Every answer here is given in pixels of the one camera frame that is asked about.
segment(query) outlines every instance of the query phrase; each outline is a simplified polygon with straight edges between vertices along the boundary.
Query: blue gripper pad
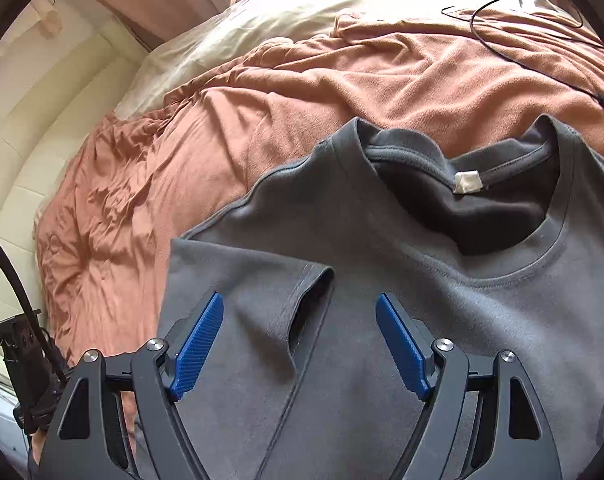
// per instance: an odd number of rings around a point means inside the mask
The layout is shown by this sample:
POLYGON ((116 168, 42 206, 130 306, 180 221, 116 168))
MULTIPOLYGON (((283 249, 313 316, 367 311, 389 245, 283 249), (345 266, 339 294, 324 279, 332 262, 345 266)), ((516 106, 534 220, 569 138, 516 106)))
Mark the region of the blue gripper pad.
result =
POLYGON ((176 399, 193 389, 199 377, 208 351, 213 346, 224 319, 224 303, 219 294, 208 302, 202 315, 195 323, 193 330, 175 359, 175 377, 169 390, 176 399))
POLYGON ((397 315, 395 307, 385 294, 377 298, 375 320, 384 336, 386 346, 391 351, 404 386, 410 392, 414 392, 419 400, 425 401, 431 392, 431 387, 426 380, 424 355, 419 351, 411 334, 397 315))

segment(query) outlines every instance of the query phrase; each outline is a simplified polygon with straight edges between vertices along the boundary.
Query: gray t-shirt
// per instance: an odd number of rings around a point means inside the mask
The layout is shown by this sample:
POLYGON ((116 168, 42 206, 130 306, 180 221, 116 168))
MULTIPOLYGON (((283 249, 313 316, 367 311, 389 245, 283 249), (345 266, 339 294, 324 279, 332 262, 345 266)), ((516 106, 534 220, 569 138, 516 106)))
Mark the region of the gray t-shirt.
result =
POLYGON ((375 324, 382 292, 466 352, 518 354, 566 479, 604 440, 604 159, 554 118, 450 160, 352 120, 173 241, 160 334, 211 286, 224 323, 178 409, 213 480, 389 477, 423 404, 375 324), (453 193, 461 171, 482 189, 453 193))

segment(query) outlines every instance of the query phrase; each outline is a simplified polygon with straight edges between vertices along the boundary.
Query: white sheet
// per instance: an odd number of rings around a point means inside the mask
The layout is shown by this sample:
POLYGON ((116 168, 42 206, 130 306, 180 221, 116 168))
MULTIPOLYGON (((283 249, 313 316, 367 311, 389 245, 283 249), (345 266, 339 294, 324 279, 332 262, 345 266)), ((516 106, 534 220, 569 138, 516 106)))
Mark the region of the white sheet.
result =
MULTIPOLYGON (((131 88, 115 109, 130 119, 162 107, 166 92, 276 37, 305 40, 333 28, 335 15, 350 7, 377 19, 442 20, 447 6, 475 9, 489 0, 242 0, 220 15, 157 47, 144 60, 131 88)), ((502 9, 553 9, 547 0, 505 0, 502 9)))

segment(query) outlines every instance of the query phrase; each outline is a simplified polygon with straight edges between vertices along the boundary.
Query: t-shirt neckline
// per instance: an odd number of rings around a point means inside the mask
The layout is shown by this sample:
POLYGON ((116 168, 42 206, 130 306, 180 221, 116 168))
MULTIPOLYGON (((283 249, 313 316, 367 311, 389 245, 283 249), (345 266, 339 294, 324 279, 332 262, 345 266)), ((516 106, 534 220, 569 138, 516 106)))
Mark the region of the t-shirt neckline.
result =
POLYGON ((366 221, 370 222, 372 231, 419 264, 462 282, 512 280, 520 274, 531 273, 543 260, 550 258, 554 252, 551 249, 559 245, 572 193, 576 135, 570 128, 558 128, 558 124, 554 118, 542 115, 521 137, 535 140, 536 146, 533 145, 527 153, 505 160, 507 139, 449 159, 448 172, 445 169, 440 171, 443 169, 441 162, 447 159, 437 144, 413 130, 395 130, 396 137, 401 139, 400 146, 378 146, 372 142, 380 132, 389 132, 393 137, 393 131, 380 130, 355 118, 331 136, 330 142, 339 167, 367 209, 366 221), (477 256, 462 255, 453 240, 419 224, 386 187, 367 157, 367 153, 371 158, 388 160, 397 160, 398 156, 409 157, 413 166, 428 171, 453 189, 450 168, 457 171, 481 168, 482 181, 493 179, 494 182, 531 167, 555 152, 559 155, 559 177, 544 220, 516 245, 477 256))

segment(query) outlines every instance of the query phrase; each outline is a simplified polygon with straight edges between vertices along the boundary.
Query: wrinkled blanket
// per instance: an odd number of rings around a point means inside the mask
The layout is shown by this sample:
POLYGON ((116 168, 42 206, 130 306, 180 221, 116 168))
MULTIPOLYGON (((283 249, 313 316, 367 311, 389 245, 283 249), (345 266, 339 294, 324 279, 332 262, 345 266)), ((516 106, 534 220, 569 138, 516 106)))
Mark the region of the wrinkled blanket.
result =
MULTIPOLYGON (((599 43, 595 35, 552 14, 555 22, 485 16, 493 27, 479 30, 501 52, 604 95, 604 50, 550 36, 599 43)), ((456 156, 548 113, 604 155, 596 100, 500 59, 467 23, 442 20, 342 14, 330 36, 268 41, 170 92, 160 110, 104 118, 37 228, 51 333, 70 362, 88 348, 134 351, 152 337, 169 240, 354 116, 419 130, 456 156)), ((132 402, 126 413, 130 422, 132 402)))

